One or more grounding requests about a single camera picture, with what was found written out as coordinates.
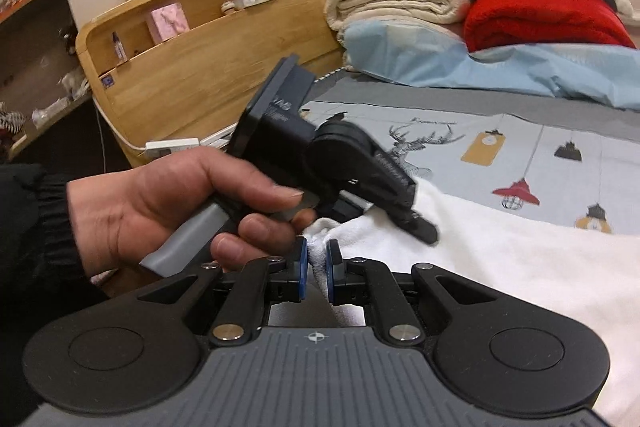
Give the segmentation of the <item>black sleeve forearm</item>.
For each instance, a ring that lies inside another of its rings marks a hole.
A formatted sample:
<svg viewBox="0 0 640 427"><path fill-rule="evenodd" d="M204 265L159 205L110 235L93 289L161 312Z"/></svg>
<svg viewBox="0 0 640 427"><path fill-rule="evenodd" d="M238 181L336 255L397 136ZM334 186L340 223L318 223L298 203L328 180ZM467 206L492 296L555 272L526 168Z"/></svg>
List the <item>black sleeve forearm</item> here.
<svg viewBox="0 0 640 427"><path fill-rule="evenodd" d="M43 326L103 303L82 267L67 179L37 165L1 168L1 424L41 403L23 374L26 343Z"/></svg>

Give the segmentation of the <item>person's left hand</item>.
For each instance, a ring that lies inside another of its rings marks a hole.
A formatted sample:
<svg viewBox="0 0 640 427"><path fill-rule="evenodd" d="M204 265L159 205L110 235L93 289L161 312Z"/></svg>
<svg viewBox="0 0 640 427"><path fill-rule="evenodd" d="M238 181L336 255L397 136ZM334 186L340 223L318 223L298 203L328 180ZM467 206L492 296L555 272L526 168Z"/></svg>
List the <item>person's left hand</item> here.
<svg viewBox="0 0 640 427"><path fill-rule="evenodd" d="M89 277L136 265L215 193L252 210L236 233L222 233L210 245L210 254L226 270L286 254L295 237L316 219L314 210L300 205L301 191L281 186L249 162L213 147L78 179L66 192L76 246Z"/></svg>

